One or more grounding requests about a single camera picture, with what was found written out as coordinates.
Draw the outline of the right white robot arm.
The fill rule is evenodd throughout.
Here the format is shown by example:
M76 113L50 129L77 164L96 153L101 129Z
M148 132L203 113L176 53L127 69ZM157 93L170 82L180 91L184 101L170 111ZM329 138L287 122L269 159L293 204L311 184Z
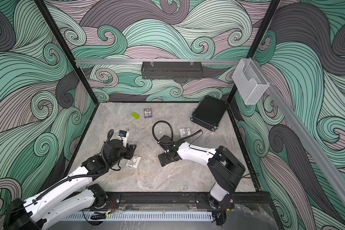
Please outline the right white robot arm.
M170 136L164 135L160 139L156 137L155 127L159 123L167 124L170 127ZM215 184L208 194L208 202L214 209L223 207L224 198L228 194L234 193L240 181L245 177L245 166L228 148L219 146L216 149L209 149L195 146L186 141L196 135L202 135L203 130L201 129L174 141L170 123L160 120L153 124L151 132L153 138L164 150L162 154L158 155L162 167L179 160L188 160L208 167L215 179Z

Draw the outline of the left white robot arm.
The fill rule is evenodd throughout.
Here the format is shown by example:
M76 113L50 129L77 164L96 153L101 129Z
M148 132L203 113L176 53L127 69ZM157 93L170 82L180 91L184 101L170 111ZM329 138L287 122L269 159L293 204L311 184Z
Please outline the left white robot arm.
M121 130L117 138L108 132L101 151L84 161L68 176L25 201L12 201L4 214L6 230L47 230L67 216L87 208L102 209L108 200L105 190L93 182L115 170L122 159L130 160L136 145L128 144L129 132Z

